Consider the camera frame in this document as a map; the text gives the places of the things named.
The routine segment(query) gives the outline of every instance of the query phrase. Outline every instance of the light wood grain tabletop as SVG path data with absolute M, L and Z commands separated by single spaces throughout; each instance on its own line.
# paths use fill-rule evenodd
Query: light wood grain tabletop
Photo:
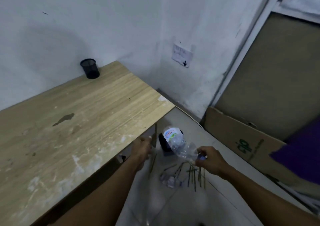
M 119 62 L 0 111 L 0 222 L 30 225 L 174 105 Z

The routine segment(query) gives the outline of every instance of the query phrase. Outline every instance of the person's right hand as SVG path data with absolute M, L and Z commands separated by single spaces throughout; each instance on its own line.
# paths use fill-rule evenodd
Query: person's right hand
M 197 149 L 198 153 L 203 156 L 207 156 L 206 160 L 197 159 L 195 165 L 205 168 L 209 173 L 221 176 L 222 173 L 230 167 L 230 165 L 224 160 L 218 150 L 212 146 L 202 146 Z

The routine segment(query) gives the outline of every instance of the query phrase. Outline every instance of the black mesh pencil holder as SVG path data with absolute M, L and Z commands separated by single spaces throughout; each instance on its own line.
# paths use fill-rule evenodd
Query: black mesh pencil holder
M 91 58 L 84 59 L 80 62 L 80 66 L 82 66 L 83 70 L 85 71 L 87 78 L 95 79 L 100 76 L 98 67 L 96 65 L 96 60 Z

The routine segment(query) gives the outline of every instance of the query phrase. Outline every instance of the white floor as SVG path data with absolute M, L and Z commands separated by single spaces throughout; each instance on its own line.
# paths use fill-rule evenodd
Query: white floor
M 158 133 L 168 125 L 179 127 L 186 140 L 199 146 L 214 146 L 226 161 L 237 170 L 256 181 L 261 186 L 307 211 L 307 209 L 254 169 L 251 165 L 233 153 L 230 149 L 207 133 L 202 127 L 174 108 L 158 121 Z M 150 160 L 139 171 L 134 179 L 125 206 L 119 216 L 117 226 L 135 225 L 262 225 L 253 211 L 227 181 L 206 171 L 206 188 L 198 181 L 196 172 L 196 191 L 194 183 L 189 187 L 189 164 L 184 164 L 179 178 L 184 180 L 183 186 L 168 188 L 162 184 L 159 175 L 165 168 L 180 164 L 177 156 L 164 157 L 157 141 L 154 155 L 157 154 L 153 170 L 149 176 Z M 178 168 L 168 170 L 174 173 Z

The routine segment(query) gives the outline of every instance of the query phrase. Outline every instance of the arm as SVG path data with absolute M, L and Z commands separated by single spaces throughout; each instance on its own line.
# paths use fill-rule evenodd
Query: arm
M 151 139 L 134 140 L 130 157 L 89 196 L 59 218 L 55 226 L 115 225 L 130 191 L 134 176 L 151 153 Z
M 320 220 L 314 215 L 276 196 L 231 167 L 214 147 L 200 147 L 198 152 L 207 155 L 207 159 L 196 160 L 195 165 L 229 181 L 263 225 L 320 225 Z

